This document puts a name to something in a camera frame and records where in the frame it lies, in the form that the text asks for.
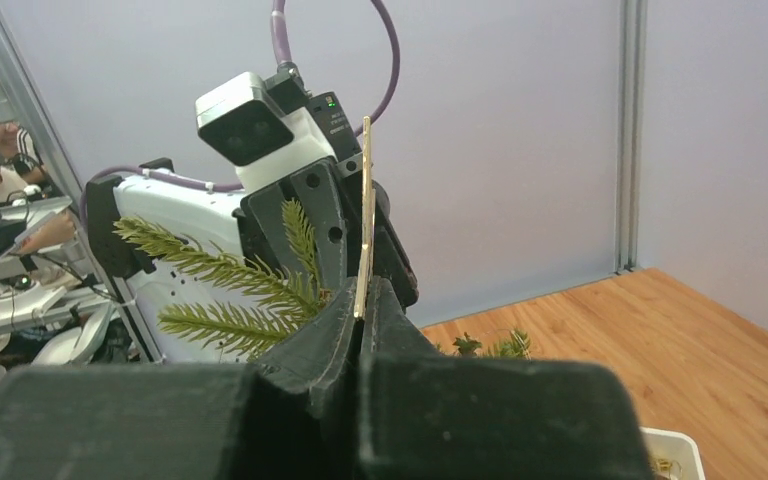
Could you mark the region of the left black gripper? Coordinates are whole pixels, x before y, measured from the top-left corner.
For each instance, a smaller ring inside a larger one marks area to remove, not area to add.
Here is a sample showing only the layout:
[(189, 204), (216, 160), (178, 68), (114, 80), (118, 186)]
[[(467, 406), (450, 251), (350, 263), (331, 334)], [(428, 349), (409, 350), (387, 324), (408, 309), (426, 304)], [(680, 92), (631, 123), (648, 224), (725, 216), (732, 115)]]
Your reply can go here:
[[(333, 92), (308, 98), (313, 163), (243, 195), (241, 248), (277, 273), (299, 275), (315, 291), (337, 291), (358, 273), (361, 246), (361, 143)], [(386, 190), (376, 193), (373, 274), (387, 278), (402, 308), (419, 298), (417, 279), (389, 219)]]

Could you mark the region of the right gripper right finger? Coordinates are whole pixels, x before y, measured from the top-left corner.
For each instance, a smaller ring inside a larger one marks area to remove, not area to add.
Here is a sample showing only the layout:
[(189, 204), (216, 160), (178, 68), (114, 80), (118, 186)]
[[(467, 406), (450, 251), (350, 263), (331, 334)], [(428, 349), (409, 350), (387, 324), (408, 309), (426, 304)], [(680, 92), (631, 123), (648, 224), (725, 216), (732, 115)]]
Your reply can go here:
[(589, 362), (440, 353), (370, 281), (358, 358), (365, 479), (649, 479), (629, 393)]

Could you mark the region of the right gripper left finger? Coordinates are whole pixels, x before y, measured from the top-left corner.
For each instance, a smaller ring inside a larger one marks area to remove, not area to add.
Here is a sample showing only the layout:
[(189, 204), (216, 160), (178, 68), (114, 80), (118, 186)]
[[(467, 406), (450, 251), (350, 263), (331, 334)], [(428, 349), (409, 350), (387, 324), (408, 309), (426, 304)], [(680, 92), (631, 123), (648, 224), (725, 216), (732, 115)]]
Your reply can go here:
[(0, 479), (343, 479), (302, 373), (347, 337), (355, 288), (260, 363), (27, 366), (0, 382)]

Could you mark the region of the silver star ornament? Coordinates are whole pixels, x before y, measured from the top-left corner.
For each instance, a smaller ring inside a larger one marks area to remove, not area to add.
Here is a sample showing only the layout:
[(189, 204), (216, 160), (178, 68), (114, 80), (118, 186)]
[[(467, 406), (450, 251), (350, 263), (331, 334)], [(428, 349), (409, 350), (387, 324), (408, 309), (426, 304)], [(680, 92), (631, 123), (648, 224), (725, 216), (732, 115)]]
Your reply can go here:
[(376, 196), (372, 167), (372, 119), (370, 116), (365, 116), (362, 125), (361, 244), (353, 306), (353, 315), (356, 320), (366, 317), (367, 295), (373, 276)]

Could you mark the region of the small green christmas tree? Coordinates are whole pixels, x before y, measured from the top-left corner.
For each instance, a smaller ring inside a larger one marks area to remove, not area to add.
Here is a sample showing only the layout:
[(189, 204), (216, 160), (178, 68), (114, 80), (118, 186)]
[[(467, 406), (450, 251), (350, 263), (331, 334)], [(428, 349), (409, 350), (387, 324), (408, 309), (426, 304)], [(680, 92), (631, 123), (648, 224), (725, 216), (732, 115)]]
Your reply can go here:
[(139, 217), (115, 221), (114, 231), (127, 244), (184, 274), (255, 299), (252, 307), (222, 302), (174, 303), (158, 315), (163, 332), (243, 353), (251, 362), (263, 361), (269, 355), (284, 358), (299, 354), (308, 359), (335, 352), (335, 343), (313, 340), (324, 332), (323, 327), (313, 325), (314, 318), (333, 302), (333, 291), (315, 291), (309, 280), (277, 273), (261, 260), (244, 259), (220, 247), (206, 250), (192, 237), (178, 238)]

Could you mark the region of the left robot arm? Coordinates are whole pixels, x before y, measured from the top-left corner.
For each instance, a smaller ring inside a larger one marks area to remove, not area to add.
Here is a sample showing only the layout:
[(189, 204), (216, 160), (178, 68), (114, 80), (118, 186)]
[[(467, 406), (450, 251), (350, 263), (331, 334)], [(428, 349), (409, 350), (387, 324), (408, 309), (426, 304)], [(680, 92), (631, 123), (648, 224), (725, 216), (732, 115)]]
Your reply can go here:
[(384, 194), (364, 226), (366, 142), (338, 97), (268, 90), (207, 129), (232, 155), (255, 153), (264, 181), (210, 187), (177, 176), (160, 158), (102, 174), (83, 196), (91, 249), (105, 272), (131, 280), (165, 263), (183, 284), (159, 284), (160, 331), (225, 355), (256, 358), (322, 313), (361, 272), (390, 281), (402, 308), (418, 283), (389, 221)]

